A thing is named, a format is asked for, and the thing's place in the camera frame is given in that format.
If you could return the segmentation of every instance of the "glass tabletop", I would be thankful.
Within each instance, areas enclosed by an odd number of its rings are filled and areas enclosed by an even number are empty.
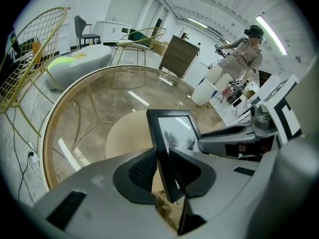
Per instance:
[[[104,160],[112,127],[128,114],[147,109],[190,110],[201,133],[225,127],[210,103],[197,106],[191,100],[193,90],[161,70],[131,65],[100,69],[79,80],[56,102],[45,128],[42,157],[48,187],[75,172],[63,156],[61,143],[80,167]]]

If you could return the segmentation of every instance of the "wooden cabinet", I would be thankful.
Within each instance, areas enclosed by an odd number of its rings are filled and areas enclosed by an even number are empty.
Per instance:
[[[176,74],[179,78],[182,78],[194,62],[198,52],[198,47],[173,35],[159,65],[159,69],[161,70],[165,67]]]
[[[117,42],[130,33],[132,26],[117,21],[98,21],[98,31],[103,42]]]

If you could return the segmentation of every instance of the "gold metal chair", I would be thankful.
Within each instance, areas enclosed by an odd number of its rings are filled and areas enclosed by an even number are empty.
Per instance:
[[[13,47],[14,45],[15,47],[18,46],[21,51],[19,53],[20,57],[11,64],[12,72],[9,72],[8,78],[0,88],[0,114],[6,115],[13,130],[17,132],[30,149],[33,148],[16,130],[7,115],[7,110],[9,108],[18,108],[30,127],[38,135],[38,138],[41,137],[39,131],[32,125],[23,111],[21,101],[31,86],[34,85],[53,104],[35,82],[45,71],[52,77],[47,70],[47,66],[55,55],[59,30],[66,18],[66,14],[67,9],[65,7],[55,7],[34,18],[14,40],[11,40],[11,46],[0,66],[0,72],[7,70],[5,72],[7,74],[8,67],[5,61],[6,59],[12,59],[8,55],[16,54]]]
[[[139,64],[139,51],[141,51],[141,52],[144,52],[144,65],[146,66],[146,50],[152,49],[165,33],[166,33],[165,28],[151,27],[151,28],[141,29],[123,36],[122,39],[120,39],[117,42],[117,48],[113,55],[111,64],[113,62],[116,52],[118,51],[119,47],[121,47],[122,52],[117,65],[120,62],[120,59],[123,55],[124,50],[136,50],[138,53],[137,64]]]

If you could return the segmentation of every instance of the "round glass table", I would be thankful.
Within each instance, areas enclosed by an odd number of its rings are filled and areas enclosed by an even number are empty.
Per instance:
[[[72,175],[74,163],[84,167],[152,147],[141,131],[147,109],[190,110],[201,133],[225,127],[211,103],[191,100],[193,91],[183,80],[144,66],[106,67],[82,77],[56,101],[42,129],[46,189]]]

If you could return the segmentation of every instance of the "power cable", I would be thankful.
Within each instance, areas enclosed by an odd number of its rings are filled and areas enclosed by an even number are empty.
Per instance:
[[[29,189],[29,187],[28,187],[28,185],[27,185],[27,183],[26,183],[26,181],[25,181],[24,172],[22,171],[22,167],[21,167],[21,164],[20,164],[20,161],[19,161],[19,158],[18,158],[18,154],[17,154],[17,152],[16,152],[16,148],[15,148],[15,131],[14,131],[14,127],[13,127],[13,125],[14,125],[14,120],[15,120],[15,116],[16,116],[16,111],[15,111],[15,109],[14,109],[14,117],[13,117],[13,121],[12,121],[12,129],[13,129],[13,148],[14,148],[14,153],[15,153],[15,156],[16,156],[16,159],[17,159],[17,161],[18,161],[19,168],[20,168],[20,171],[21,171],[21,174],[22,174],[22,179],[21,179],[21,183],[20,183],[20,186],[19,186],[19,190],[18,190],[18,200],[19,200],[19,197],[20,197],[19,192],[20,192],[20,188],[21,188],[21,185],[22,185],[22,181],[24,181],[24,183],[25,183],[25,185],[26,185],[26,188],[28,189],[29,196],[30,196],[32,202],[34,203],[34,200],[33,200],[32,196],[31,196],[31,193],[30,193],[30,189]],[[26,167],[28,166],[28,163],[29,163],[29,157],[28,157],[27,162],[26,162]]]
[[[214,64],[216,63],[216,62],[218,62],[218,61],[220,61],[220,60],[222,60],[222,59],[218,59],[218,60],[216,60],[211,66],[213,67],[214,66]]]
[[[33,106],[32,106],[32,110],[31,110],[30,122],[32,121],[33,110],[34,110],[34,106],[35,106],[36,100],[37,100],[37,98],[38,98],[38,96],[39,96],[39,93],[40,93],[40,91],[38,91],[38,93],[37,93],[36,96],[35,96],[35,100],[34,100],[34,103],[33,103]],[[28,127],[28,134],[27,134],[27,137],[26,137],[26,142],[29,141],[29,133],[30,133],[30,125],[29,125],[29,127]]]

